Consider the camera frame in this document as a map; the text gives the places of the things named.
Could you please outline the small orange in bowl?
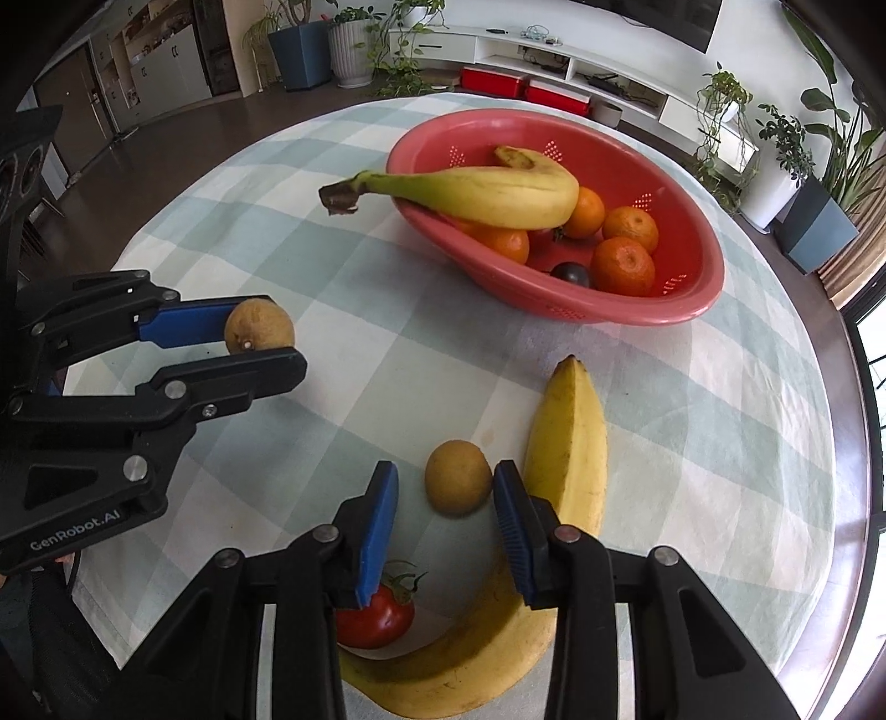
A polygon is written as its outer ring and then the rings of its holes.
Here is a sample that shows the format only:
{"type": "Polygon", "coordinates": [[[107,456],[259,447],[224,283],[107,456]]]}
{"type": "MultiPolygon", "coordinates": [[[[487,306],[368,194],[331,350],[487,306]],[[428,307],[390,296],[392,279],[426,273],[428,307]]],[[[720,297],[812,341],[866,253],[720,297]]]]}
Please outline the small orange in bowl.
{"type": "Polygon", "coordinates": [[[589,188],[581,186],[578,201],[565,225],[562,234],[572,240],[589,240],[601,229],[607,210],[604,201],[589,188]]]}

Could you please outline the red tomato with stem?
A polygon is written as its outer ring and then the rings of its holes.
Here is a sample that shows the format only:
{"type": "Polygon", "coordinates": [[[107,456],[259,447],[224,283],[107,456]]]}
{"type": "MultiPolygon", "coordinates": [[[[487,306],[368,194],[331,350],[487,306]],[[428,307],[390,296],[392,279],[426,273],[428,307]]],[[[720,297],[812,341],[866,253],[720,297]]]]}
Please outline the red tomato with stem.
{"type": "Polygon", "coordinates": [[[414,623],[414,596],[423,578],[410,561],[389,561],[368,606],[336,612],[338,644],[355,650],[381,650],[404,637],[414,623]]]}

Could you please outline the green checkered tablecloth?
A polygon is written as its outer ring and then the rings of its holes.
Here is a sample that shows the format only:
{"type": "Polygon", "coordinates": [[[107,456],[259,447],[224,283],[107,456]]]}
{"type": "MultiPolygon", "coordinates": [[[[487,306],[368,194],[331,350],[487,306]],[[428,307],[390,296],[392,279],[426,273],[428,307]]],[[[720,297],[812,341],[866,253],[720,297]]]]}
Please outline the green checkered tablecloth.
{"type": "Polygon", "coordinates": [[[289,312],[308,373],[294,392],[201,424],[164,516],[91,546],[75,597],[125,660],[213,553],[282,548],[330,521],[395,462],[390,553],[422,574],[430,637],[473,599],[500,544],[494,513],[455,521],[424,492],[425,462],[464,438],[519,459],[566,356],[604,405],[602,542],[676,548],[774,671],[789,661],[831,570],[835,460],[825,384],[774,270],[717,203],[701,208],[724,291],[670,327],[577,326],[473,284],[386,198],[334,218],[321,186],[378,168],[409,129],[466,108],[458,95],[383,100],[275,133],[219,165],[133,236],[127,269],[188,299],[266,294],[289,312]]]}

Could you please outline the white planter bushy plant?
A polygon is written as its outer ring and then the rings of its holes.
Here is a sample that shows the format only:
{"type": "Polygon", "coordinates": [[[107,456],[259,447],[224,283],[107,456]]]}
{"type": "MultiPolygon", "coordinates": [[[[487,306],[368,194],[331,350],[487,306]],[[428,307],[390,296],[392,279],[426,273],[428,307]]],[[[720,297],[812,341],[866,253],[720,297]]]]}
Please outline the white planter bushy plant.
{"type": "Polygon", "coordinates": [[[763,112],[755,120],[759,151],[740,194],[739,213],[759,233],[767,233],[778,213],[812,176],[814,157],[806,147],[802,121],[782,114],[774,104],[760,104],[759,110],[763,112]]]}

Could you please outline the large yellow banana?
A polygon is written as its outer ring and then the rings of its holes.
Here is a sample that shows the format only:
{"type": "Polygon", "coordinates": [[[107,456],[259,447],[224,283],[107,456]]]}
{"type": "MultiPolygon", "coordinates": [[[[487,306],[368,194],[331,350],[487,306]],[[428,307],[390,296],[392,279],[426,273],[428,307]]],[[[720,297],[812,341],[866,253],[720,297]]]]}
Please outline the large yellow banana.
{"type": "Polygon", "coordinates": [[[449,218],[488,227],[542,231],[571,219],[580,182],[559,162],[528,148],[494,148],[495,167],[452,167],[392,174],[365,171],[318,189],[330,214],[353,214],[363,195],[409,201],[449,218]]]}

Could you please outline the beige curtain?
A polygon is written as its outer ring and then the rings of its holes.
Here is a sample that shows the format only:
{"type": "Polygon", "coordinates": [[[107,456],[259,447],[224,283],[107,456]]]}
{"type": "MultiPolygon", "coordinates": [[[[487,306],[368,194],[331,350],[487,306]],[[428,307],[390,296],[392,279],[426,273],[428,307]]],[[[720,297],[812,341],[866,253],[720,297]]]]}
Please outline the beige curtain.
{"type": "Polygon", "coordinates": [[[838,311],[868,285],[884,265],[884,193],[871,195],[853,216],[859,235],[817,270],[826,296],[838,311]]]}

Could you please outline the white tv console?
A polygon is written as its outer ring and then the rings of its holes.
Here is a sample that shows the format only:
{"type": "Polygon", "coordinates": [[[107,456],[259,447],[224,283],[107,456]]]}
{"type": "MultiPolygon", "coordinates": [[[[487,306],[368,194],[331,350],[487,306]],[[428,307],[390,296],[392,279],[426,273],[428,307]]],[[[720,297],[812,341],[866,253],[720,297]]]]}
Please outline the white tv console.
{"type": "Polygon", "coordinates": [[[623,121],[671,142],[688,155],[700,142],[695,99],[602,55],[536,42],[518,33],[461,25],[433,25],[419,46],[424,50],[420,63],[512,70],[591,100],[608,100],[622,108],[623,121]]]}

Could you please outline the small orange mandarin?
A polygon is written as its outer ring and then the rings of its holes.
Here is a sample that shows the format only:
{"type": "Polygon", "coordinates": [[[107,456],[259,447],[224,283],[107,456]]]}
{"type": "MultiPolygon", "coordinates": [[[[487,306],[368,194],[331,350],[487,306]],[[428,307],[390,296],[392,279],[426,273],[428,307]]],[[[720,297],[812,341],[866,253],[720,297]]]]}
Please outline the small orange mandarin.
{"type": "Polygon", "coordinates": [[[655,219],[643,208],[622,205],[610,210],[602,224],[602,237],[614,239],[623,237],[640,243],[653,254],[660,243],[660,230],[655,219]]]}

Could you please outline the trailing vine plant on console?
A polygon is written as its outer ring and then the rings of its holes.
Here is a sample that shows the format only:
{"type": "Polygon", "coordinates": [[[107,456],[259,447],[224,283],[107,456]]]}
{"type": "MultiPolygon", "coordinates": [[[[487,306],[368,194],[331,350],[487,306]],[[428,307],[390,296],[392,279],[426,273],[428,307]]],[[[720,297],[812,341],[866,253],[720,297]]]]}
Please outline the trailing vine plant on console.
{"type": "Polygon", "coordinates": [[[746,110],[753,101],[753,93],[745,89],[736,75],[721,63],[713,72],[703,75],[706,80],[697,91],[696,117],[700,142],[694,152],[692,174],[701,186],[729,212],[738,210],[743,189],[743,172],[755,155],[749,150],[749,126],[746,110]],[[727,162],[721,157],[724,142],[738,138],[738,180],[730,180],[721,169],[727,162]]]}

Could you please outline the white ribbed planter plant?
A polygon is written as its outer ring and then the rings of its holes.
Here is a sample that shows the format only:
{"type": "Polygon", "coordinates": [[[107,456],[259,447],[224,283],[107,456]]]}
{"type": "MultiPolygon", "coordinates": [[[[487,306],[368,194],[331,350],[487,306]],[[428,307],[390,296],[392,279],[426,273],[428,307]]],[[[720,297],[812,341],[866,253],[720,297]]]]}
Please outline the white ribbed planter plant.
{"type": "Polygon", "coordinates": [[[346,6],[331,2],[332,16],[327,20],[333,78],[340,89],[356,90],[373,81],[374,66],[369,58],[374,34],[383,13],[374,6],[346,6]]]}

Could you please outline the blue planter left tree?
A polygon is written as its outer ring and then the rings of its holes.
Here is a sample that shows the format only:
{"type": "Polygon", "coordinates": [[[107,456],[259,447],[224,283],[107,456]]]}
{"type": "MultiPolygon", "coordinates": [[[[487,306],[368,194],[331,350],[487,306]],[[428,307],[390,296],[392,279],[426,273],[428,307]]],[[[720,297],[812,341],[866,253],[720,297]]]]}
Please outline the blue planter left tree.
{"type": "Polygon", "coordinates": [[[326,26],[312,21],[310,2],[264,2],[261,17],[243,33],[258,89],[279,81],[285,91],[315,89],[331,81],[326,26]]]}

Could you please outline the large orange mandarin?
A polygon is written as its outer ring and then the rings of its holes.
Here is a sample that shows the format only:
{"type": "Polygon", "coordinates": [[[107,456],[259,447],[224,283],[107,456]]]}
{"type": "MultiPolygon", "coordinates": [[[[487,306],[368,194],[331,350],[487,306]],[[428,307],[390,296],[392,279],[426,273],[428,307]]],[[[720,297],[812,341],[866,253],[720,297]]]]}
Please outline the large orange mandarin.
{"type": "Polygon", "coordinates": [[[643,244],[628,237],[612,237],[593,250],[589,275],[595,290],[646,297],[655,285],[655,263],[643,244]]]}

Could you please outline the blue planter tall plant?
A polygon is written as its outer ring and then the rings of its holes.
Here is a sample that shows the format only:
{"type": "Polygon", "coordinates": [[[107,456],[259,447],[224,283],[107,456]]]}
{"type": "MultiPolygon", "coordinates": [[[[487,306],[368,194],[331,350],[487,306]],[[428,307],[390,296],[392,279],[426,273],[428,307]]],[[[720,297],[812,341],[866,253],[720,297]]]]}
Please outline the blue planter tall plant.
{"type": "Polygon", "coordinates": [[[825,80],[821,89],[810,87],[800,93],[803,108],[816,116],[803,123],[803,133],[827,142],[825,169],[803,182],[776,228],[784,255],[810,275],[858,239],[852,214],[883,188],[884,157],[878,147],[884,140],[884,121],[859,83],[852,84],[852,108],[841,106],[835,55],[795,9],[784,6],[782,13],[825,80]]]}

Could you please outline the black wall television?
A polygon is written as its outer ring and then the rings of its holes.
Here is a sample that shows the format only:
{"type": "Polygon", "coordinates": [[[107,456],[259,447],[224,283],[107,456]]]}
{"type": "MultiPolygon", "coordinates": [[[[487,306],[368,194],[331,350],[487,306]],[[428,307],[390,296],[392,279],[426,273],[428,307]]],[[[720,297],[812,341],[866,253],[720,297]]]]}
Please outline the black wall television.
{"type": "Polygon", "coordinates": [[[616,13],[706,53],[717,27],[721,0],[578,0],[616,13]]]}

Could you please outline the brown longan fruit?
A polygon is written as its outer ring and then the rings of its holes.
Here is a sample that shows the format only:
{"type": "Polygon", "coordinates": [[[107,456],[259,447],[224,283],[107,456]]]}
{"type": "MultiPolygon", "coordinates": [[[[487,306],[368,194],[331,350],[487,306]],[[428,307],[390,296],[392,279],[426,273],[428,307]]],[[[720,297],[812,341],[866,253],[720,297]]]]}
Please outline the brown longan fruit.
{"type": "Polygon", "coordinates": [[[425,465],[425,492],[435,512],[466,516],[487,501],[491,492],[490,464],[470,441],[440,444],[425,465]]]}
{"type": "Polygon", "coordinates": [[[230,354],[294,347],[295,324],[274,301],[248,299],[226,318],[224,342],[230,354]]]}

